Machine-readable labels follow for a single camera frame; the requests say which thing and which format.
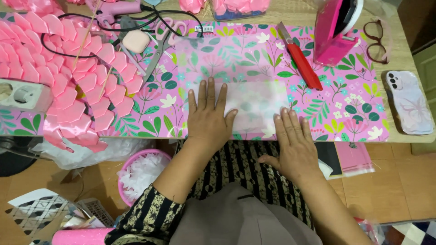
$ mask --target person's left hand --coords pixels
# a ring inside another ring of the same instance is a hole
[[[233,121],[237,109],[231,110],[224,117],[227,84],[223,84],[215,105],[215,80],[209,77],[206,95],[206,81],[200,82],[198,104],[195,102],[194,91],[188,93],[188,140],[198,145],[201,150],[214,154],[223,147],[232,135]]]

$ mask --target smartphone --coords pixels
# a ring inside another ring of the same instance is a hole
[[[418,79],[410,71],[389,71],[386,83],[392,92],[402,130],[411,135],[433,133],[433,120]]]

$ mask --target person's right hand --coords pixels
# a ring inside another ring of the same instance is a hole
[[[318,153],[305,118],[301,125],[294,110],[283,108],[282,116],[274,116],[276,135],[280,145],[279,158],[261,156],[258,161],[277,169],[298,188],[318,181],[324,176],[318,167]]]

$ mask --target patterned sleeve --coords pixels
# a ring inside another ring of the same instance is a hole
[[[183,206],[164,197],[150,185],[123,214],[116,229],[107,234],[105,244],[166,245],[180,222]]]

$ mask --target pink glue gun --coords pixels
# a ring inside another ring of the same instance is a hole
[[[86,5],[91,9],[92,12],[95,11],[97,7],[96,0],[85,0]],[[134,2],[116,1],[114,3],[100,1],[100,5],[97,9],[96,19],[100,23],[107,21],[109,24],[115,23],[115,16],[121,14],[134,14],[141,13],[141,0],[135,0]]]

